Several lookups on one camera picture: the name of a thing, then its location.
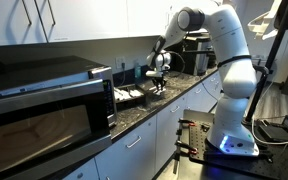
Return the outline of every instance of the white robotic arm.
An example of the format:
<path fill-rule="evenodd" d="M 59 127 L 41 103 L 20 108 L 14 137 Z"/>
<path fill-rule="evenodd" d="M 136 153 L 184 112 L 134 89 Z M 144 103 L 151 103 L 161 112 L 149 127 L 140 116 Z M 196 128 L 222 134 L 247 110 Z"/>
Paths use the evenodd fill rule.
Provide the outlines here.
<path fill-rule="evenodd" d="M 203 7 L 185 7 L 176 13 L 165 35 L 159 37 L 147 57 L 148 65 L 155 69 L 148 76 L 163 78 L 163 68 L 158 66 L 165 64 L 160 62 L 167 58 L 161 57 L 165 54 L 160 52 L 180 42 L 188 31 L 200 28 L 210 33 L 224 91 L 207 140 L 224 154 L 257 156 L 259 149 L 254 138 L 241 124 L 248 98 L 256 88 L 256 73 L 239 18 L 231 6 L 212 2 Z"/>

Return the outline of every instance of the kitchen counter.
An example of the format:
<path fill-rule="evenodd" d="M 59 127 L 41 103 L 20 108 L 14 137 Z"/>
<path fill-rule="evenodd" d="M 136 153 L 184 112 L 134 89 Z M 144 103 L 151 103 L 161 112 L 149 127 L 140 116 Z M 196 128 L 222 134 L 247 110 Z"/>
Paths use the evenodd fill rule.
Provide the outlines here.
<path fill-rule="evenodd" d="M 152 81 L 145 81 L 139 86 L 145 90 L 146 103 L 124 110 L 118 110 L 116 126 L 111 129 L 113 143 L 121 139 L 128 132 L 132 131 L 143 122 L 154 116 L 167 105 L 175 101 L 181 95 L 192 89 L 203 79 L 217 71 L 217 68 L 208 69 L 204 76 L 196 77 L 188 74 L 180 74 L 179 72 L 169 72 L 165 75 L 166 90 L 160 95 L 154 94 Z"/>

